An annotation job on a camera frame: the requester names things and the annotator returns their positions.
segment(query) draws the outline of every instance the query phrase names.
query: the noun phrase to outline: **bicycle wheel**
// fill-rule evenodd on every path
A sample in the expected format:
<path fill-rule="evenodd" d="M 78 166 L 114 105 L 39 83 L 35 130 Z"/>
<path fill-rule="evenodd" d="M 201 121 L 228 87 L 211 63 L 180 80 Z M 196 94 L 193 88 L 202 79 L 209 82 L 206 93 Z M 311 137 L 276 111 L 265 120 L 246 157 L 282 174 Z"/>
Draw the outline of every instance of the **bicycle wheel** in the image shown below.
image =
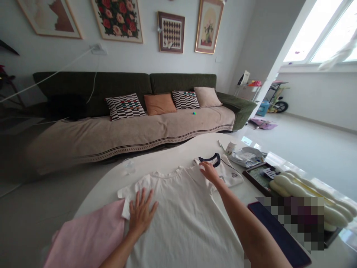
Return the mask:
<path fill-rule="evenodd" d="M 288 108 L 289 108 L 289 104 L 287 104 L 286 102 L 277 102 L 274 107 L 277 110 L 277 114 L 280 114 L 282 112 L 285 112 Z"/>

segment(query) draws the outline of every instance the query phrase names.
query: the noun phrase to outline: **window frame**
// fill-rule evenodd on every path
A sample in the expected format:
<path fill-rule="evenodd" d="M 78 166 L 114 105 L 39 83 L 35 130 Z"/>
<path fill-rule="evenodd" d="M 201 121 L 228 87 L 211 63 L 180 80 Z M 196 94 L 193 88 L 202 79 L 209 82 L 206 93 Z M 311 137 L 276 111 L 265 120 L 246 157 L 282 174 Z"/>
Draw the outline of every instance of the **window frame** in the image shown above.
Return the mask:
<path fill-rule="evenodd" d="M 340 18 L 343 16 L 345 11 L 349 8 L 349 6 L 352 4 L 354 0 L 342 0 L 341 4 L 339 7 L 336 9 L 335 13 L 332 15 L 330 21 L 327 23 L 326 27 L 323 29 L 321 32 L 319 38 L 315 42 L 315 44 L 312 46 L 311 50 L 307 54 L 306 58 L 302 61 L 284 61 L 282 64 L 282 67 L 290 67 L 290 66 L 310 66 L 310 65 L 320 65 L 322 62 L 317 63 L 317 62 L 311 62 L 317 51 L 320 49 L 320 47 L 323 45 L 325 42 L 326 38 L 328 35 L 331 33 L 335 25 L 338 23 Z M 345 63 L 354 63 L 357 64 L 357 59 L 356 60 L 348 60 L 344 61 L 343 64 Z"/>

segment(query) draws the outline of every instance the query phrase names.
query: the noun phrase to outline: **floral painting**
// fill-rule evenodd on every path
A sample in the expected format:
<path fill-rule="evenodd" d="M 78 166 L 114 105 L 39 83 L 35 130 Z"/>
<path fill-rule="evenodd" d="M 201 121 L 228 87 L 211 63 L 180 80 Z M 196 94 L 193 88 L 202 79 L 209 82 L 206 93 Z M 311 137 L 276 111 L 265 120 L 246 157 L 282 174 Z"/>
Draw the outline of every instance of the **floral painting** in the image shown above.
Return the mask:
<path fill-rule="evenodd" d="M 67 0 L 17 0 L 38 35 L 81 38 Z"/>
<path fill-rule="evenodd" d="M 222 0 L 201 0 L 196 52 L 215 53 L 223 7 Z"/>
<path fill-rule="evenodd" d="M 142 43 L 137 0 L 92 0 L 103 39 Z"/>

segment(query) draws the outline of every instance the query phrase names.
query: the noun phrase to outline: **white table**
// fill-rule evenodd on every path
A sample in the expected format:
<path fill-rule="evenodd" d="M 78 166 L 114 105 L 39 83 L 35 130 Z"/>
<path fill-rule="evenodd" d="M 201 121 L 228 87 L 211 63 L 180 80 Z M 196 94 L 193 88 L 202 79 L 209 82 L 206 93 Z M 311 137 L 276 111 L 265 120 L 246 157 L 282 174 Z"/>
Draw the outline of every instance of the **white table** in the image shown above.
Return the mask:
<path fill-rule="evenodd" d="M 191 167 L 193 164 L 193 159 L 198 156 L 209 158 L 212 157 L 215 153 L 223 153 L 222 148 L 218 144 L 218 140 L 221 141 L 224 148 L 227 147 L 230 141 L 235 141 L 238 143 L 237 147 L 247 146 L 242 141 L 236 141 L 234 137 L 230 135 L 210 133 L 197 136 L 180 146 L 168 150 L 135 157 L 134 161 L 136 172 L 134 174 L 127 175 L 124 167 L 121 164 L 114 167 L 97 183 L 97 185 L 88 194 L 88 196 L 79 207 L 74 218 L 91 213 L 106 204 L 116 201 L 118 199 L 117 191 L 119 189 L 137 182 L 144 175 L 150 172 L 158 170 L 164 174 L 170 173 L 174 171 L 179 165 L 184 167 Z M 274 155 L 273 153 L 268 155 L 267 162 L 272 165 L 279 164 L 279 166 L 283 169 L 294 167 L 292 164 L 281 160 L 281 158 Z M 237 170 L 243 171 L 242 167 L 234 163 L 232 164 Z M 295 169 L 295 171 L 303 174 L 302 170 Z M 243 184 L 232 187 L 231 190 L 246 205 L 256 202 L 256 197 L 263 197 L 263 194 L 246 178 L 244 178 Z M 213 197 L 218 207 L 221 209 L 224 217 L 226 217 L 226 219 L 230 222 L 219 194 L 216 192 Z M 312 264 L 309 267 L 357 267 L 357 257 L 354 253 L 355 252 L 350 247 L 348 247 L 340 237 L 337 237 L 328 249 L 319 252 L 314 251 L 311 255 L 308 253 L 312 260 Z"/>

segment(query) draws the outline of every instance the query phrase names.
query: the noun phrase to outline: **tile floor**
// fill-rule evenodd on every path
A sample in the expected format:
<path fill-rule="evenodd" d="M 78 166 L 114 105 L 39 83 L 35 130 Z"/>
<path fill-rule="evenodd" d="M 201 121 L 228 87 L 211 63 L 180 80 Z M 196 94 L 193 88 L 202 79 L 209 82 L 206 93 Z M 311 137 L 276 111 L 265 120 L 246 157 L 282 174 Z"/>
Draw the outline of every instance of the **tile floor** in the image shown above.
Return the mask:
<path fill-rule="evenodd" d="M 357 201 L 357 135 L 284 114 L 267 114 L 279 124 L 273 130 L 249 127 L 232 133 L 243 136 L 293 163 L 310 175 Z"/>
<path fill-rule="evenodd" d="M 267 118 L 279 126 L 273 130 L 245 127 L 231 135 L 248 137 L 262 145 L 262 150 L 280 155 L 357 201 L 352 161 L 357 154 L 357 135 L 287 115 Z M 0 198 L 0 267 L 39 268 L 41 251 L 53 233 L 72 219 L 90 190 L 120 162 L 60 172 Z"/>

